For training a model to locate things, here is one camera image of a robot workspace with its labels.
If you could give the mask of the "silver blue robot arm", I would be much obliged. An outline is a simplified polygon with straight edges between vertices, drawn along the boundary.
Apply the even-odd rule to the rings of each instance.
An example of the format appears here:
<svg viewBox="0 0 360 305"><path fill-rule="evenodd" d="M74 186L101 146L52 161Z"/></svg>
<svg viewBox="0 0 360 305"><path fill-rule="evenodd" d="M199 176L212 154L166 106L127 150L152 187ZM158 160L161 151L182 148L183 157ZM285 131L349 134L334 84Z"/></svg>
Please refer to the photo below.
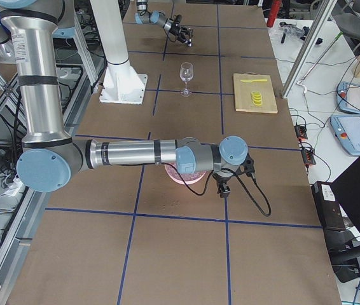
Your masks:
<svg viewBox="0 0 360 305"><path fill-rule="evenodd" d="M17 174L29 188L49 193L76 173L98 166L169 165L179 173L207 172L221 197L227 182L252 175L246 142L229 136L220 144L197 139L98 142L74 140L65 130L59 96L53 35L74 32L72 1L0 1L1 22L11 32L18 85L27 121Z"/></svg>
<svg viewBox="0 0 360 305"><path fill-rule="evenodd" d="M135 3L137 8L135 22L137 24L157 25L163 29L170 42L179 42L192 47L193 29L181 25L181 15L166 17L162 11L149 11L147 1L136 1Z"/></svg>

